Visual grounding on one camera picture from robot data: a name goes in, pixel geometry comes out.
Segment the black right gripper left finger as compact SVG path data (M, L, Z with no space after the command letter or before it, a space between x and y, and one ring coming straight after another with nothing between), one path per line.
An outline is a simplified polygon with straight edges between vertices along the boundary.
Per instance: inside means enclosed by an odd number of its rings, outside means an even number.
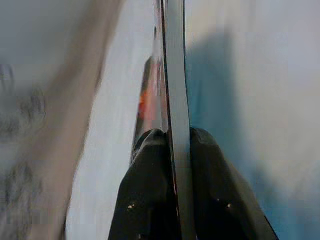
M166 134L144 133L117 195L108 240L180 240Z

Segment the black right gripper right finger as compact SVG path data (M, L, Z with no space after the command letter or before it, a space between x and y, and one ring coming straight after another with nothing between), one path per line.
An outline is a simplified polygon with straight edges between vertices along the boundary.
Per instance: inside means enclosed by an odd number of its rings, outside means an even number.
M279 240L247 181L204 129L190 130L198 240Z

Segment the dark book with red cover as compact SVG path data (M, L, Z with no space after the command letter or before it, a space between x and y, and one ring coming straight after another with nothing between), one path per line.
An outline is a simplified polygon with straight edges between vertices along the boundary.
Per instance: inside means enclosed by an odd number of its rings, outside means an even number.
M196 240L193 214L190 121L185 73L185 1L152 0L153 50L144 66L134 139L151 130L166 137L162 162L173 188L173 217L156 219L138 240Z

